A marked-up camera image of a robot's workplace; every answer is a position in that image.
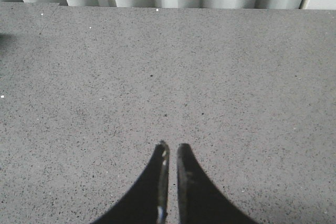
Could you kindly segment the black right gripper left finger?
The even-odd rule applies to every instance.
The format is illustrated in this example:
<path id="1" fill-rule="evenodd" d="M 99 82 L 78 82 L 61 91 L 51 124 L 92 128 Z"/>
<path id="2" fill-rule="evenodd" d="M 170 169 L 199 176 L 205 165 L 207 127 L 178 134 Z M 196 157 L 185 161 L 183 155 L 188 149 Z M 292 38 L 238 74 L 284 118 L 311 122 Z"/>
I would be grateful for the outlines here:
<path id="1" fill-rule="evenodd" d="M 161 141 L 132 187 L 94 223 L 165 223 L 169 161 L 169 146 Z"/>

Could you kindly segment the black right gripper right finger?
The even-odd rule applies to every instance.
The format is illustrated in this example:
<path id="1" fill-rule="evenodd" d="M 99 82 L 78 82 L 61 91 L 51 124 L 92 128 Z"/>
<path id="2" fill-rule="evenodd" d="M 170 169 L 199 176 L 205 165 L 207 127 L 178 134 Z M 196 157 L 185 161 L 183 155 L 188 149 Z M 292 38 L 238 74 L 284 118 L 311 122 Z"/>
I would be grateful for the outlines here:
<path id="1" fill-rule="evenodd" d="M 177 194 L 180 223 L 255 223 L 218 190 L 186 143 L 177 150 Z"/>

